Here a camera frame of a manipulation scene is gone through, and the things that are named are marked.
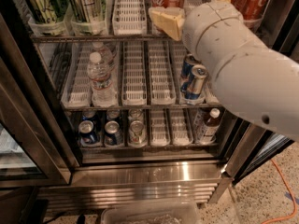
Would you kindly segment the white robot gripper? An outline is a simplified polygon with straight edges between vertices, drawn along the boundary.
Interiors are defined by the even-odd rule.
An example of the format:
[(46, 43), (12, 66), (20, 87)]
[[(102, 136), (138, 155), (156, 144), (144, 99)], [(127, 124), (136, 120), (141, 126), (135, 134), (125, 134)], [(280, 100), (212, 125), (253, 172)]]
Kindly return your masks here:
[(244, 24), (231, 0), (212, 1), (220, 2), (194, 8), (186, 20), (179, 7), (150, 7), (149, 17), (173, 40), (182, 37), (186, 49), (213, 78), (231, 77), (233, 72), (242, 77), (264, 75), (267, 46)]

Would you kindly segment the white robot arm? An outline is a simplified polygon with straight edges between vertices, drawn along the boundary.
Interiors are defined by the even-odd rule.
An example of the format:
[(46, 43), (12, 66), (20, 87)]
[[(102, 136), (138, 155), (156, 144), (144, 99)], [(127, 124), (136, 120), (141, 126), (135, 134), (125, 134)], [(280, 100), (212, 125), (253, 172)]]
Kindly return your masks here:
[(185, 13), (184, 0), (151, 0), (154, 25), (201, 62), (220, 103), (234, 115), (299, 141), (299, 64), (268, 48), (229, 2)]

